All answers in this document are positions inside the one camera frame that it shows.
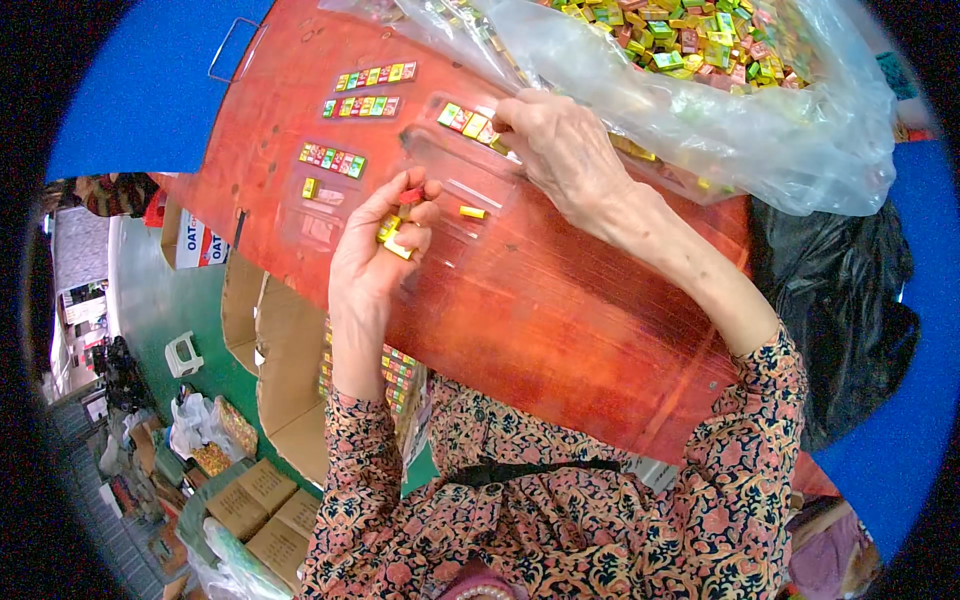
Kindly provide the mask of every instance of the metal handle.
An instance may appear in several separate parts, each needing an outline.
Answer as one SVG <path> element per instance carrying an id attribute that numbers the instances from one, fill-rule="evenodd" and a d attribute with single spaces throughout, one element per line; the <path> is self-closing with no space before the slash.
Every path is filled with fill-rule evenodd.
<path id="1" fill-rule="evenodd" d="M 239 23 L 240 21 L 243 21 L 244 23 L 250 23 L 257 30 L 262 29 L 263 31 L 260 33 L 260 37 L 256 39 L 256 43 L 253 45 L 253 49 L 250 50 L 250 56 L 247 58 L 247 62 L 244 63 L 243 70 L 240 71 L 240 76 L 237 77 L 236 79 L 224 79 L 222 77 L 218 77 L 213 74 L 213 65 L 217 63 L 217 59 L 220 58 L 220 53 L 223 52 L 224 46 L 227 44 L 227 40 L 230 38 L 230 34 L 233 33 L 234 28 L 236 28 L 237 23 Z M 260 42 L 263 40 L 263 36 L 264 34 L 267 33 L 267 28 L 269 27 L 270 27 L 269 23 L 266 25 L 260 25 L 259 23 L 256 23 L 255 21 L 251 21 L 248 18 L 244 18 L 242 16 L 238 16 L 235 19 L 233 19 L 233 23 L 230 25 L 230 28 L 227 31 L 227 35 L 224 36 L 224 40 L 220 42 L 220 47 L 217 48 L 217 54 L 213 55 L 213 61 L 210 63 L 209 68 L 206 69 L 206 76 L 209 77 L 210 79 L 214 79 L 218 82 L 223 82 L 225 84 L 236 84 L 241 79 L 243 79 L 244 74 L 247 72 L 247 69 L 250 67 L 251 60 L 253 60 L 253 54 L 256 52 L 257 46 L 260 45 Z"/>

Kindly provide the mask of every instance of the clear plastic bag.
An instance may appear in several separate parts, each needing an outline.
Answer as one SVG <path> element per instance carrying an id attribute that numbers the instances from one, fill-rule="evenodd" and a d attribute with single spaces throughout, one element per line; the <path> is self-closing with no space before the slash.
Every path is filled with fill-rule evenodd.
<path id="1" fill-rule="evenodd" d="M 240 597 L 250 600 L 289 600 L 294 596 L 283 580 L 260 562 L 220 521 L 212 516 L 205 518 L 204 534 L 206 544 L 220 557 L 217 570 L 233 582 L 229 589 L 234 594 L 240 589 L 245 594 Z"/>
<path id="2" fill-rule="evenodd" d="M 191 394 L 177 404 L 170 401 L 170 411 L 174 417 L 171 439 L 177 440 L 177 451 L 184 459 L 190 458 L 193 451 L 213 442 L 220 446 L 230 463 L 236 463 L 247 456 L 246 450 L 227 432 L 222 419 L 222 411 L 215 410 L 210 398 L 203 394 Z"/>
<path id="3" fill-rule="evenodd" d="M 783 42 L 775 45 L 784 62 L 812 83 L 741 86 L 743 94 L 638 71 L 611 37 L 534 2 L 471 2 L 397 0 L 405 19 L 386 0 L 320 6 L 389 24 L 508 91 L 546 87 L 572 96 L 612 132 L 676 167 L 641 164 L 700 204 L 746 190 L 794 215 L 865 216 L 886 199 L 896 98 L 833 0 L 755 3 L 773 15 L 766 31 Z M 791 38 L 802 43 L 791 47 Z M 683 171 L 703 179 L 684 180 Z"/>

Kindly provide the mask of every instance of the wall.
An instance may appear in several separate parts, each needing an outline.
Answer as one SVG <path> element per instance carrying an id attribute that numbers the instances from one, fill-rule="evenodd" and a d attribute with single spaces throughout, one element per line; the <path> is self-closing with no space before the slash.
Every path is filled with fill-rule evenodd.
<path id="1" fill-rule="evenodd" d="M 55 213 L 54 284 L 58 292 L 106 279 L 110 219 L 78 206 Z"/>

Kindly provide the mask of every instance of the black plastic bag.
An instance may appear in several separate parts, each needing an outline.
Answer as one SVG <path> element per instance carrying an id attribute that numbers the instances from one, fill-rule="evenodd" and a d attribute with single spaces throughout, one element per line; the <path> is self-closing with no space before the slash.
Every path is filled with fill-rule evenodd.
<path id="1" fill-rule="evenodd" d="M 910 249 L 889 202 L 869 217 L 795 217 L 753 198 L 751 231 L 754 283 L 809 375 L 801 449 L 819 450 L 882 405 L 913 359 L 920 320 L 897 302 Z"/>

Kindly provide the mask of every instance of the patterned long sleeve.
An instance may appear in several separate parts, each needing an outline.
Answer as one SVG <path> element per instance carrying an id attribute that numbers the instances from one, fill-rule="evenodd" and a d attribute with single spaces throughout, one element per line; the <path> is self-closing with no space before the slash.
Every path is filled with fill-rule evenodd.
<path id="1" fill-rule="evenodd" d="M 326 404 L 330 468 L 306 559 L 304 596 L 337 596 L 358 584 L 354 555 L 369 548 L 400 499 L 402 463 L 386 400 L 334 390 Z"/>
<path id="2" fill-rule="evenodd" d="M 694 430 L 677 486 L 651 515 L 653 596 L 773 597 L 789 561 L 784 523 L 804 426 L 803 358 L 780 324 L 733 362 L 738 385 Z"/>

